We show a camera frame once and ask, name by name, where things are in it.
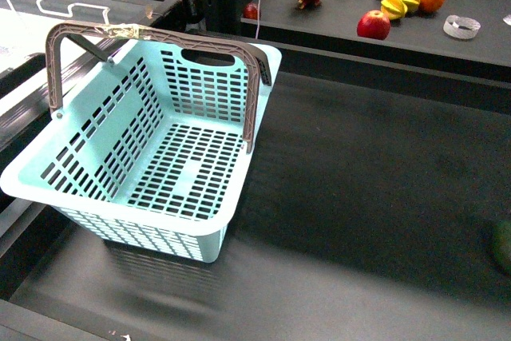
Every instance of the basket handle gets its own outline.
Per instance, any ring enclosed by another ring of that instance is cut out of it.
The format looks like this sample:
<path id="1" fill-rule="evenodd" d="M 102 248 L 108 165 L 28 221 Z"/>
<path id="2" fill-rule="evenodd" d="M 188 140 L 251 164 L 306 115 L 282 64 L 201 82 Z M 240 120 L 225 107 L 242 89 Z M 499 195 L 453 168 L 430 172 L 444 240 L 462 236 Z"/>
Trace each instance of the basket handle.
<path id="1" fill-rule="evenodd" d="M 82 35 L 98 38 L 136 39 L 173 43 L 183 49 L 201 50 L 239 57 L 246 65 L 248 71 L 243 139 L 248 143 L 247 153 L 252 151 L 257 97 L 259 95 L 259 79 L 263 81 L 263 84 L 271 85 L 270 66 L 267 56 L 262 50 L 243 42 L 159 30 L 137 24 L 102 25 L 89 22 L 63 22 L 57 24 L 48 33 L 48 38 L 46 39 L 46 71 L 48 73 L 51 113 L 62 107 L 60 48 L 64 38 L 69 38 L 102 61 L 109 60 L 109 56 L 105 51 L 97 48 Z"/>

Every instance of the green apple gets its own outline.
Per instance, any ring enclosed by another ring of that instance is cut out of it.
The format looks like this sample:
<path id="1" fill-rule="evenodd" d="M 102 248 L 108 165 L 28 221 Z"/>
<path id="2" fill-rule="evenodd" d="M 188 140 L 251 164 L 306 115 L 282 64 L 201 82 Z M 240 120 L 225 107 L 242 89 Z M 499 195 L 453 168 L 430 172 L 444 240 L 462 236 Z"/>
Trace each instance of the green apple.
<path id="1" fill-rule="evenodd" d="M 501 221 L 495 225 L 492 249 L 495 261 L 511 275 L 511 221 Z"/>

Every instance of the light blue plastic basket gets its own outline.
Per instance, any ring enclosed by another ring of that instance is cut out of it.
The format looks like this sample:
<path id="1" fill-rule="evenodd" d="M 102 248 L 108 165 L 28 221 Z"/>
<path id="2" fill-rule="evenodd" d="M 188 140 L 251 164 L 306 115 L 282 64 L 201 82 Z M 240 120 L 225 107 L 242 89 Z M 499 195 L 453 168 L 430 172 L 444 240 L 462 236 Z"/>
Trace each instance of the light blue plastic basket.
<path id="1" fill-rule="evenodd" d="M 256 46 L 275 79 L 280 52 Z M 2 189 L 105 240 L 214 261 L 252 158 L 243 139 L 247 70 L 237 57 L 209 66 L 181 53 L 131 40 L 96 65 L 6 168 Z M 271 88 L 259 87 L 255 135 Z"/>

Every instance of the tape on handle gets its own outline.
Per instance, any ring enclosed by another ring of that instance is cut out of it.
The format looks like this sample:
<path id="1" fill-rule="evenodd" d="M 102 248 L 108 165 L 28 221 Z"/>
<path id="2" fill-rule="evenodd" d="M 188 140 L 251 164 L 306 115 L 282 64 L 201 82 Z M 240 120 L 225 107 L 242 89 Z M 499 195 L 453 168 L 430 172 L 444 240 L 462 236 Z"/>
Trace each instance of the tape on handle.
<path id="1" fill-rule="evenodd" d="M 450 15 L 444 23 L 444 31 L 453 38 L 470 40 L 475 38 L 481 24 L 477 20 Z"/>

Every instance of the red apple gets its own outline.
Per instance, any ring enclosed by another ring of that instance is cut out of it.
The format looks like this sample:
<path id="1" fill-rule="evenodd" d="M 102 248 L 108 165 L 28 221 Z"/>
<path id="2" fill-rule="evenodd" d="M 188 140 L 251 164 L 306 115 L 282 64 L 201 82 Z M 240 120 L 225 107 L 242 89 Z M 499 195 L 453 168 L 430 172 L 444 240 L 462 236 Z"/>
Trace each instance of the red apple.
<path id="1" fill-rule="evenodd" d="M 248 3 L 243 9 L 243 17 L 257 20 L 258 8 L 255 3 Z"/>
<path id="2" fill-rule="evenodd" d="M 380 10 L 366 12 L 358 21 L 357 35 L 362 38 L 384 40 L 390 32 L 390 20 Z"/>

